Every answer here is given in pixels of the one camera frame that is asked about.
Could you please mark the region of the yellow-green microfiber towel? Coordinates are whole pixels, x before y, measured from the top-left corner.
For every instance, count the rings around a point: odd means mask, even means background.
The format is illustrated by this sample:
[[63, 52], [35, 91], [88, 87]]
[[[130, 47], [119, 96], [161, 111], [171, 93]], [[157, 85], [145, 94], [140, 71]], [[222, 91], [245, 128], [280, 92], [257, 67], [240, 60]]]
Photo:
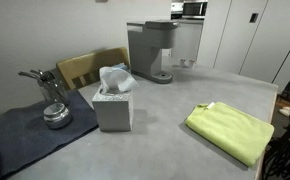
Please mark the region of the yellow-green microfiber towel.
[[274, 132], [270, 123], [222, 102], [198, 104], [185, 124], [248, 167], [260, 158]]

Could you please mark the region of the white tissue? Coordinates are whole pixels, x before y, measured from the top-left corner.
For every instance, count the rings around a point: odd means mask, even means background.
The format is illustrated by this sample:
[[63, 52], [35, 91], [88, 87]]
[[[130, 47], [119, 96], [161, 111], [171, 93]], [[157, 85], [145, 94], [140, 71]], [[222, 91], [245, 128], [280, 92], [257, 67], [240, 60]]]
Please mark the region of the white tissue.
[[99, 70], [102, 94], [121, 94], [138, 87], [137, 81], [128, 72], [128, 66], [119, 63]]

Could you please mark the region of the grey tissue box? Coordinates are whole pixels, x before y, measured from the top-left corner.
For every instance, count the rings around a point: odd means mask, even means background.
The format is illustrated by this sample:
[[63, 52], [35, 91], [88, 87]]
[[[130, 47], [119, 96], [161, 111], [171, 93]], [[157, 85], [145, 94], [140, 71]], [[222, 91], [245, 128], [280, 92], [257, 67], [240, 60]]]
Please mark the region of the grey tissue box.
[[101, 131], [131, 131], [133, 122], [133, 92], [105, 93], [99, 87], [92, 105], [96, 112], [97, 122]]

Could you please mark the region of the coffee pod far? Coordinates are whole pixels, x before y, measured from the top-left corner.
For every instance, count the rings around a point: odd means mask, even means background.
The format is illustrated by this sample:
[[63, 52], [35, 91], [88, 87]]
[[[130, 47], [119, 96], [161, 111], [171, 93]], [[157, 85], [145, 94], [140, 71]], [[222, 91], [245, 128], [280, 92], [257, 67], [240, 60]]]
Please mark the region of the coffee pod far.
[[180, 59], [180, 66], [186, 67], [186, 60], [185, 59]]

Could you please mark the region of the coffee pod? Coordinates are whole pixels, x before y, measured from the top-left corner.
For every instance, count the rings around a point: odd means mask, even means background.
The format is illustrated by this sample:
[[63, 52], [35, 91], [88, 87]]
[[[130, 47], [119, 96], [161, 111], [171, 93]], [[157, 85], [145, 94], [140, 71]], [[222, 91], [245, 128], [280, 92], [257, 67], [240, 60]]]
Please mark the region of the coffee pod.
[[186, 60], [185, 59], [180, 59], [180, 66], [186, 67]]
[[189, 64], [188, 64], [188, 66], [189, 66], [189, 68], [193, 68], [193, 67], [195, 66], [195, 64], [196, 64], [196, 61], [194, 61], [194, 60], [189, 60]]

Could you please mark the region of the grey pod coffee maker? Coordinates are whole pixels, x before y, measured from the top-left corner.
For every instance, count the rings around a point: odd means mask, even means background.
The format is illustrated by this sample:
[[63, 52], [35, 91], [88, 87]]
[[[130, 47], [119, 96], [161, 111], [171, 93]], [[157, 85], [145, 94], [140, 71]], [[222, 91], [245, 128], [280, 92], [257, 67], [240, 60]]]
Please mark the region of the grey pod coffee maker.
[[175, 44], [178, 23], [172, 20], [127, 23], [131, 72], [159, 84], [168, 84], [173, 75], [162, 69], [162, 50]]

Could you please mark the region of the coffee pod near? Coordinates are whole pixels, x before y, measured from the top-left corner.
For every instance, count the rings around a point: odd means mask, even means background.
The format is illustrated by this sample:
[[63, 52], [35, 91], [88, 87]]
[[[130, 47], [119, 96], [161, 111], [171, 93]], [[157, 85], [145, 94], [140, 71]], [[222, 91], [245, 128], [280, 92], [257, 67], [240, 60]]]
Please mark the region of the coffee pod near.
[[188, 66], [189, 66], [189, 68], [193, 68], [193, 67], [195, 66], [195, 64], [196, 64], [196, 61], [194, 61], [194, 60], [189, 60], [189, 64], [188, 64]]

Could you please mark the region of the wooden chair back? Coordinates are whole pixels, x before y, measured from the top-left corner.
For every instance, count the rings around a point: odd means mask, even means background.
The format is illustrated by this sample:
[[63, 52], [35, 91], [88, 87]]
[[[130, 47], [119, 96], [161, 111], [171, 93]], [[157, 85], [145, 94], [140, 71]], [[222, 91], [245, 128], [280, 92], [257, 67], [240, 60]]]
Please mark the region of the wooden chair back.
[[130, 66], [125, 47], [106, 49], [56, 63], [67, 89], [79, 89], [100, 80], [99, 69], [123, 63]]

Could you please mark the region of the round silver metal tin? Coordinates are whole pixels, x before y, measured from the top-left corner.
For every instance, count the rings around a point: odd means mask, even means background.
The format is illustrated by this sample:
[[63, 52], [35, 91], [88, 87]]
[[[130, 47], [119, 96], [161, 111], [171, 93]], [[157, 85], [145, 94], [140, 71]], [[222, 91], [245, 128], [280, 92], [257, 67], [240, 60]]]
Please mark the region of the round silver metal tin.
[[63, 128], [72, 120], [69, 109], [63, 103], [54, 103], [43, 111], [44, 121], [50, 129]]

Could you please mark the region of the microwave oven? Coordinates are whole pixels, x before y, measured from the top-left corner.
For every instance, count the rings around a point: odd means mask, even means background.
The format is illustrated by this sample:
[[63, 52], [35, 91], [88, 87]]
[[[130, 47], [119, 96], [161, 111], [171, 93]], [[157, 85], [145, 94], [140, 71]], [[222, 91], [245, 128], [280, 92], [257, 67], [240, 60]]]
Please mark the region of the microwave oven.
[[204, 19], [208, 0], [185, 0], [183, 3], [184, 18]]

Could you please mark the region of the dark blue cloth mat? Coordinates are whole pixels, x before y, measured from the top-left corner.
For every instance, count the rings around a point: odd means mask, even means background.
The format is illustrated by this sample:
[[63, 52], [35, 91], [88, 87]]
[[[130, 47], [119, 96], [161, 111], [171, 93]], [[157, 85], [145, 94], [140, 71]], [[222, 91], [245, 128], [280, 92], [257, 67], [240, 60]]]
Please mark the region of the dark blue cloth mat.
[[30, 166], [98, 127], [96, 113], [77, 90], [68, 92], [71, 122], [57, 130], [44, 122], [44, 101], [0, 115], [0, 179]]

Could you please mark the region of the black tripod stand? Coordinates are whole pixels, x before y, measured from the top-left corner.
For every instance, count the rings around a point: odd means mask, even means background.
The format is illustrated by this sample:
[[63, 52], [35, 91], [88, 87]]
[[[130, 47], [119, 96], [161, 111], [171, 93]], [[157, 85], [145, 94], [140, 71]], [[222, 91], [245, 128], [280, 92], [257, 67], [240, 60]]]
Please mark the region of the black tripod stand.
[[290, 115], [286, 132], [279, 138], [272, 138], [266, 151], [262, 167], [261, 180], [281, 177], [290, 180]]

